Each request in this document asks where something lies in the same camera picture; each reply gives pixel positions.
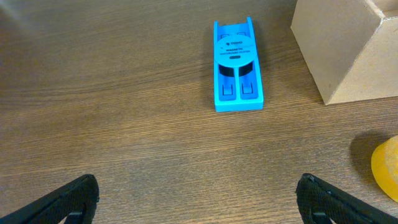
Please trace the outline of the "yellow adhesive tape roll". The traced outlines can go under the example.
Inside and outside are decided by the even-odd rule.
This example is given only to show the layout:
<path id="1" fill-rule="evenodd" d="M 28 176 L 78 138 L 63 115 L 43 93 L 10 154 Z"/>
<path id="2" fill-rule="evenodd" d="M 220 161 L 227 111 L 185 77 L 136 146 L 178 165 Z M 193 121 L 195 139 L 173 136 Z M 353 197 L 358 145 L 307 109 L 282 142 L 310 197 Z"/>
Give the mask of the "yellow adhesive tape roll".
<path id="1" fill-rule="evenodd" d="M 397 202 L 397 136 L 388 139 L 374 150 L 371 170 L 382 191 Z"/>

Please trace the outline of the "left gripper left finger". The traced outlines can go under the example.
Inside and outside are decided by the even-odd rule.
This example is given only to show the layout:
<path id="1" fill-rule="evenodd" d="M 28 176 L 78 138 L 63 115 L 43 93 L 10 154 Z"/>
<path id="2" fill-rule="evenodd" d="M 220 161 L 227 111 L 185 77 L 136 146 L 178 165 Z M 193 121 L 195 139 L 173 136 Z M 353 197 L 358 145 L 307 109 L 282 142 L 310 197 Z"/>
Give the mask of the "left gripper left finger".
<path id="1" fill-rule="evenodd" d="M 92 174 L 85 174 L 38 200 L 1 218 L 1 223 L 90 224 L 99 201 L 99 187 Z"/>

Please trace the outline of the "brown cardboard box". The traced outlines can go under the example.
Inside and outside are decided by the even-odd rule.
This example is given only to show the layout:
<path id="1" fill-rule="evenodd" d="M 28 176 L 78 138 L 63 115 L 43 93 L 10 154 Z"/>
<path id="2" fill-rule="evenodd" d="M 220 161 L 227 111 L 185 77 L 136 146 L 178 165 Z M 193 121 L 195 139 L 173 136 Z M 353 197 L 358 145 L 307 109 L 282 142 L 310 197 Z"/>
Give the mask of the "brown cardboard box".
<path id="1" fill-rule="evenodd" d="M 291 29 L 326 105 L 397 96 L 397 0 L 298 0 Z"/>

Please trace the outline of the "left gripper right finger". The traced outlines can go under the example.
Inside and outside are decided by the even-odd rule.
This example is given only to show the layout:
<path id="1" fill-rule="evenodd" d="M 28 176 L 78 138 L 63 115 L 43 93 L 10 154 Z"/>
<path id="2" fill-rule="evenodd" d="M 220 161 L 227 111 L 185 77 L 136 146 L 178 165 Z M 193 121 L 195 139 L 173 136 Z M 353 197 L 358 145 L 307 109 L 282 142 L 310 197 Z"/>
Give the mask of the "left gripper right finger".
<path id="1" fill-rule="evenodd" d="M 304 224 L 397 224 L 396 217 L 309 173 L 301 176 L 295 193 Z"/>

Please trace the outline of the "blue magnetic whiteboard duster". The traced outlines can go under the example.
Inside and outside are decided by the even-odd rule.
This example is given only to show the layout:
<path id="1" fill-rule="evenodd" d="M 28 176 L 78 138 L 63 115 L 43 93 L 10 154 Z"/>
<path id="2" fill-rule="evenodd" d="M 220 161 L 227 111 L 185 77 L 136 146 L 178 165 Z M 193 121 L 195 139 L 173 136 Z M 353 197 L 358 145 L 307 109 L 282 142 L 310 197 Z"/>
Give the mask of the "blue magnetic whiteboard duster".
<path id="1" fill-rule="evenodd" d="M 252 19 L 213 29 L 215 111 L 249 111 L 264 107 L 259 55 Z"/>

